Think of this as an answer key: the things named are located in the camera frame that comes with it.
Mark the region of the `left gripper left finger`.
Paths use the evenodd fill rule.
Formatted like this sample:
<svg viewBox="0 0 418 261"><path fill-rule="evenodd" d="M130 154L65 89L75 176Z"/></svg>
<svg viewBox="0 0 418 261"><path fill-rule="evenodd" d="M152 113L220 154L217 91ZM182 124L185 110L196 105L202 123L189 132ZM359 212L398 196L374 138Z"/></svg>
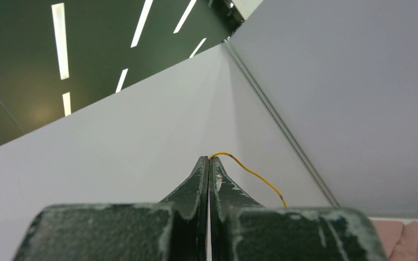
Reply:
<svg viewBox="0 0 418 261"><path fill-rule="evenodd" d="M209 160L157 203L55 204L29 225L14 260L205 260Z"/></svg>

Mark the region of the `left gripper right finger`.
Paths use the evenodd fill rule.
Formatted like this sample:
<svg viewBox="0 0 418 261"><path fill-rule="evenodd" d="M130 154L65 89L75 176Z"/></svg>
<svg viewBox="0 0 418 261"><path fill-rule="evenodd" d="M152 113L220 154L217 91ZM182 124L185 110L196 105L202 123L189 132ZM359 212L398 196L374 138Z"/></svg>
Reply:
<svg viewBox="0 0 418 261"><path fill-rule="evenodd" d="M376 229L351 208L267 208L208 162L213 260L386 260Z"/></svg>

